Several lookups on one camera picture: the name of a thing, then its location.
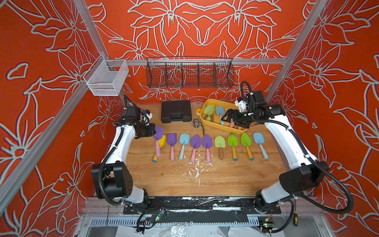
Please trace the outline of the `yellow square shovel yellow handle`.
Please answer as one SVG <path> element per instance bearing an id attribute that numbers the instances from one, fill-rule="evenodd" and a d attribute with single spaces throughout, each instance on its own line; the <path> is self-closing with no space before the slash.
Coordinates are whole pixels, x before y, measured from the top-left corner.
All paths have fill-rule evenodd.
<path id="1" fill-rule="evenodd" d="M 159 140 L 159 148 L 162 148 L 166 143 L 166 135 L 163 135 L 163 137 Z M 153 163 L 156 163 L 158 160 L 157 155 L 154 155 L 153 157 Z"/>

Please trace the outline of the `purple square shovel pink handle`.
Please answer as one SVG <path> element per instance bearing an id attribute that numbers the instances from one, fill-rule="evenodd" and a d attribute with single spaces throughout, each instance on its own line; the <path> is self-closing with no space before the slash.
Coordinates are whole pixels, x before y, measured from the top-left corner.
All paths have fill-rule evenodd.
<path id="1" fill-rule="evenodd" d="M 175 150 L 174 146 L 177 143 L 177 134 L 176 133 L 169 133 L 166 137 L 166 142 L 168 145 L 170 145 L 170 160 L 173 162 L 175 161 Z"/>

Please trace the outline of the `green shovel yellow handle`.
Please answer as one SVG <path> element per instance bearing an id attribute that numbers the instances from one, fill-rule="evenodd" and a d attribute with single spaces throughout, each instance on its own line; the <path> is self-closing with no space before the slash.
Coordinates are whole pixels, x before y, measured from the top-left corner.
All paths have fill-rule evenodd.
<path id="1" fill-rule="evenodd" d="M 245 147 L 248 158 L 250 161 L 254 160 L 253 154 L 250 150 L 250 146 L 252 145 L 251 138 L 248 136 L 247 133 L 242 133 L 240 137 L 241 144 Z"/>
<path id="2" fill-rule="evenodd" d="M 237 139 L 237 136 L 234 133 L 230 133 L 229 134 L 229 136 L 228 136 L 228 144 L 232 148 L 233 160 L 234 161 L 238 161 L 237 152 L 236 152 L 236 149 L 235 149 L 237 147 L 237 145 L 238 145 L 238 139 Z"/>

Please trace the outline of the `light green shovel wooden handle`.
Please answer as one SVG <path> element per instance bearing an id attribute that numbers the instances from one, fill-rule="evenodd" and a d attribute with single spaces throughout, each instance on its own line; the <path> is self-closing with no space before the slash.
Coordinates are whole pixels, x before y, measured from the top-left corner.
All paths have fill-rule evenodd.
<path id="1" fill-rule="evenodd" d="M 217 136 L 214 139 L 215 141 L 215 146 L 218 148 L 219 151 L 219 159 L 223 160 L 224 159 L 224 153 L 223 149 L 226 147 L 226 142 L 223 136 Z"/>

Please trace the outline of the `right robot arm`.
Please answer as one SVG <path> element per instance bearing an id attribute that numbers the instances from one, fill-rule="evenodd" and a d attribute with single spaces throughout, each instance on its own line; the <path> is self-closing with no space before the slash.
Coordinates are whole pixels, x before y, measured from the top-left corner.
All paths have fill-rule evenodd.
<path id="1" fill-rule="evenodd" d="M 221 120 L 232 121 L 242 128 L 249 128 L 253 122 L 263 124 L 272 135 L 284 163 L 288 165 L 287 172 L 281 174 L 276 183 L 256 193 L 255 208 L 258 212 L 265 213 L 278 201 L 287 201 L 294 197 L 301 197 L 330 213 L 347 214 L 352 211 L 354 201 L 350 191 L 329 172 L 326 162 L 318 161 L 306 148 L 293 130 L 281 105 L 268 104 L 261 91 L 240 97 L 235 105 L 237 109 L 228 109 Z M 304 195 L 304 191 L 318 187 L 325 176 L 333 180 L 345 193 L 346 207 L 332 209 Z"/>

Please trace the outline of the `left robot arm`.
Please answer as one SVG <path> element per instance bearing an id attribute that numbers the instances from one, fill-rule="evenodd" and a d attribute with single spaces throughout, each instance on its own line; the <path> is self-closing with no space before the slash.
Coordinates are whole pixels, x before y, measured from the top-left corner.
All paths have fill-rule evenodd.
<path id="1" fill-rule="evenodd" d="M 111 148 L 102 162 L 91 170 L 96 195 L 113 206 L 127 203 L 147 208 L 149 195 L 145 189 L 134 185 L 125 162 L 132 140 L 152 137 L 156 134 L 156 125 L 141 122 L 137 117 L 122 116 L 113 126 L 116 133 Z"/>

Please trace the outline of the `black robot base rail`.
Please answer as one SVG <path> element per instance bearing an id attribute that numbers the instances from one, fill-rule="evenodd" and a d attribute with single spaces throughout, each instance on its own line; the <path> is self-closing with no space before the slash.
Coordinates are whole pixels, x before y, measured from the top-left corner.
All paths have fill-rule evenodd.
<path id="1" fill-rule="evenodd" d="M 168 211 L 240 211 L 243 214 L 272 215 L 280 214 L 279 204 L 274 204 L 267 212 L 258 212 L 254 197 L 234 196 L 155 196 L 149 197 L 149 203 L 157 201 L 153 207 L 161 204 Z"/>

